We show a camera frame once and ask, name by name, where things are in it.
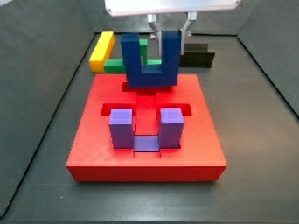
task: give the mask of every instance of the blue u-shaped block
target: blue u-shaped block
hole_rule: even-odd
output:
[[[125,65],[127,83],[131,88],[156,88],[178,85],[180,65],[182,34],[163,32],[162,65],[141,65],[137,33],[121,35],[121,51]]]

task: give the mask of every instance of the purple block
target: purple block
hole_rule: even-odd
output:
[[[112,108],[109,114],[109,134],[115,149],[133,148],[133,111],[131,108]]]
[[[180,108],[162,108],[159,128],[160,149],[179,149],[183,134],[183,112]]]
[[[135,151],[159,151],[158,136],[135,136]]]

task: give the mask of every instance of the gray floor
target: gray floor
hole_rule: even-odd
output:
[[[93,74],[75,74],[32,167],[3,221],[299,221],[299,125],[234,37],[210,43],[198,74],[228,160],[211,183],[76,183],[64,167]],[[149,55],[155,56],[151,43]]]

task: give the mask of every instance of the toy block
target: toy block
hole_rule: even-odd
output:
[[[92,73],[104,73],[104,63],[112,52],[113,45],[115,45],[113,32],[103,31],[88,61]]]
[[[135,136],[135,152],[159,150],[158,136]]]
[[[151,65],[162,65],[162,61],[159,59],[148,59],[145,64],[148,66],[151,66]]]
[[[124,74],[125,67],[121,59],[107,59],[104,64],[105,74]]]
[[[211,68],[215,52],[208,52],[208,44],[186,43],[180,67]]]
[[[143,65],[147,65],[147,39],[139,39],[140,53],[143,57]]]
[[[227,167],[220,141],[196,75],[179,75],[172,91],[155,94],[156,107],[191,105],[186,116],[180,149],[160,152],[115,150],[108,116],[99,109],[104,103],[135,104],[137,93],[123,92],[124,75],[95,77],[67,167],[76,181],[214,181]]]
[[[109,115],[109,133],[115,149],[133,148],[133,119],[131,108],[112,108]]]
[[[162,108],[159,146],[179,149],[183,133],[183,112],[180,108]]]
[[[162,64],[160,60],[148,60],[147,59],[147,39],[139,40],[140,53],[143,57],[143,64],[147,65],[159,65]],[[121,59],[107,59],[104,63],[105,74],[124,74],[125,66],[124,61]]]
[[[182,35],[178,31],[163,32],[162,65],[141,65],[139,36],[121,35],[121,51],[125,64],[127,82],[131,88],[170,87],[178,84]]]

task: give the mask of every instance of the gray wall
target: gray wall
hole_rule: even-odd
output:
[[[73,0],[0,7],[0,216],[92,38]]]
[[[145,16],[111,17],[105,10],[104,0],[77,0],[88,17],[95,32],[151,32]],[[238,35],[260,0],[243,0],[234,11],[198,13],[198,21],[191,30],[202,34]],[[168,14],[158,16],[163,30],[176,30],[183,27],[186,15]]]
[[[263,0],[238,37],[299,115],[299,1]]]

